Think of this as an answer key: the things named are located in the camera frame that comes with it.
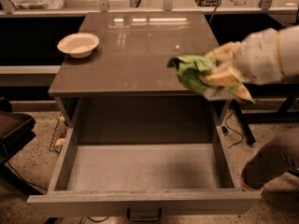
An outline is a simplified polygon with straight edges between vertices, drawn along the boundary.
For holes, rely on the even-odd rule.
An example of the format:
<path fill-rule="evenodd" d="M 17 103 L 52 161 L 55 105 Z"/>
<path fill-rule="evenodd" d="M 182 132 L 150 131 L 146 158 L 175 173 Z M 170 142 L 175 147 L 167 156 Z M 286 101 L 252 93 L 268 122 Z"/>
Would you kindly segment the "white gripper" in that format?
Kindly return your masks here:
<path fill-rule="evenodd" d="M 248 35 L 241 43 L 225 43 L 205 54 L 205 57 L 217 60 L 235 58 L 238 69 L 250 83 L 263 85 L 280 82 L 283 75 L 279 67 L 277 38 L 276 30 L 266 29 Z M 232 67 L 217 74 L 198 77 L 213 87 L 232 87 L 240 83 Z"/>

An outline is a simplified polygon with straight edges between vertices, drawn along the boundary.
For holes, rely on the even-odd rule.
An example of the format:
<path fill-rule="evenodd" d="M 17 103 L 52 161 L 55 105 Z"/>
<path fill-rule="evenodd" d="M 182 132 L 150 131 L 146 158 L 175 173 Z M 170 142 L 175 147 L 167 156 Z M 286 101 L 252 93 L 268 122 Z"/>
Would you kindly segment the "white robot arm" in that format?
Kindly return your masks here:
<path fill-rule="evenodd" d="M 229 42 L 206 54 L 219 65 L 210 74 L 199 75 L 209 86 L 276 83 L 299 75 L 299 26 L 266 29 L 241 42 Z"/>

